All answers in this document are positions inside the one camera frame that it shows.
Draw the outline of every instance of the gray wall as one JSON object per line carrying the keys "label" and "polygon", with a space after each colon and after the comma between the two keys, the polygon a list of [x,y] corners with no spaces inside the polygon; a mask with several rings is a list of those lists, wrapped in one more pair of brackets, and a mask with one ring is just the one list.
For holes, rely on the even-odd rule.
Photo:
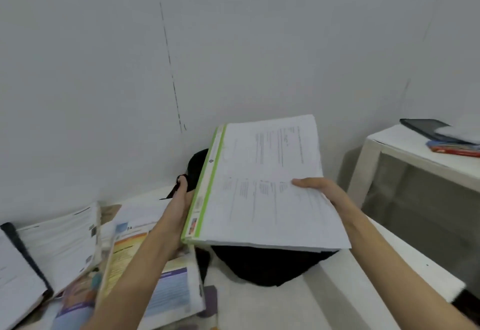
{"label": "gray wall", "polygon": [[[0,221],[171,184],[224,122],[313,113],[325,174],[336,178],[345,152],[429,104],[415,94],[436,88],[430,74],[454,73],[445,70],[454,56],[435,60],[452,50],[442,33],[477,43],[480,23],[456,11],[463,3],[474,7],[0,0]],[[448,7],[456,23],[442,17]],[[453,52],[464,56],[462,46]],[[456,81],[467,89],[480,79]]]}

